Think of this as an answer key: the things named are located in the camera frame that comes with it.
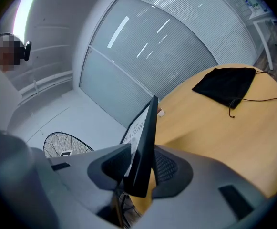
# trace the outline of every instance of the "desk leg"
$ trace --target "desk leg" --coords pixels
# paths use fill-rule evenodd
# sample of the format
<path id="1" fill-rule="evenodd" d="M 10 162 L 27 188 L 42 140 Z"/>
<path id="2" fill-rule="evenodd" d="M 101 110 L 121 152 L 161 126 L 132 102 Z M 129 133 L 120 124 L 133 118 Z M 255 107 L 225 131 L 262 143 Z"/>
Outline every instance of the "desk leg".
<path id="1" fill-rule="evenodd" d="M 260 29 L 260 27 L 258 25 L 258 22 L 254 21 L 253 24 L 256 27 L 256 30 L 257 30 L 260 38 L 261 38 L 262 44 L 264 46 L 264 49 L 266 50 L 268 66 L 269 66 L 270 70 L 273 70 L 272 57 L 271 57 L 271 54 L 270 54 L 270 50 L 268 49 L 268 46 L 267 46 L 267 41 L 266 41 L 266 39 L 263 36 L 263 33 L 262 33 L 262 31 L 261 31 L 261 29 Z"/>

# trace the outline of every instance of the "black headphones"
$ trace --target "black headphones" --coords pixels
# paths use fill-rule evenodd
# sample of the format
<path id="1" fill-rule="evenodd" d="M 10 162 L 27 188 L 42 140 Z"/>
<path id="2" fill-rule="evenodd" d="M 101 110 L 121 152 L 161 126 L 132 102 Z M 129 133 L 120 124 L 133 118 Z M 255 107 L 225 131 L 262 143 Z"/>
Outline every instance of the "black headphones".
<path id="1" fill-rule="evenodd" d="M 4 32 L 0 34 L 0 37 L 4 35 L 15 36 L 12 33 Z M 17 50 L 17 55 L 19 56 L 19 59 L 24 59 L 25 61 L 28 61 L 31 50 L 31 41 L 28 41 L 26 45 L 24 45 L 23 47 L 19 47 Z"/>

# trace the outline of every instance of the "black fan grille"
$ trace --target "black fan grille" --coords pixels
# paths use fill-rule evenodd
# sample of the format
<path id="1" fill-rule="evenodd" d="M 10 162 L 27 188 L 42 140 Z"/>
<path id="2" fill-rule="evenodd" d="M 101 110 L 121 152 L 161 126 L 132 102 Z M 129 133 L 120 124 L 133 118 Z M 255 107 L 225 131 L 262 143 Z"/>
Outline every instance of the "black fan grille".
<path id="1" fill-rule="evenodd" d="M 93 151 L 78 138 L 63 132 L 51 133 L 44 142 L 43 151 L 48 158 L 59 157 L 62 151 L 67 150 L 74 150 L 76 154 Z"/>

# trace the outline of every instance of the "white table leg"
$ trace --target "white table leg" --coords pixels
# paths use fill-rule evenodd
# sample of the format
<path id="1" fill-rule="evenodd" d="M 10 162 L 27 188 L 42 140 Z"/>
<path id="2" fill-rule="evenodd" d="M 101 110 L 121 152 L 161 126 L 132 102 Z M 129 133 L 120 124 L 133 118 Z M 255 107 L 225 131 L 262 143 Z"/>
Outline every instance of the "white table leg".
<path id="1" fill-rule="evenodd" d="M 259 25 L 258 25 L 258 21 L 254 21 L 253 24 L 256 27 L 256 30 L 257 30 L 260 38 L 261 38 L 262 44 L 264 46 L 264 49 L 266 50 L 268 66 L 269 66 L 270 70 L 273 70 L 272 57 L 271 57 L 271 54 L 270 54 L 270 50 L 268 49 L 268 46 L 267 46 L 267 41 L 264 38 L 264 35 L 263 35 Z"/>

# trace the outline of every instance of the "black pouch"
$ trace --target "black pouch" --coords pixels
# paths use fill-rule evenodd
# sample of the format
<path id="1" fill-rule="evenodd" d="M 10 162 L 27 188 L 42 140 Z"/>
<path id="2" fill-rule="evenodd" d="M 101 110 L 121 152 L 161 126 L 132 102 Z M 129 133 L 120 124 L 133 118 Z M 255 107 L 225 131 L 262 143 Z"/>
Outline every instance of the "black pouch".
<path id="1" fill-rule="evenodd" d="M 192 90 L 235 109 L 247 93 L 255 74 L 253 68 L 214 68 Z"/>

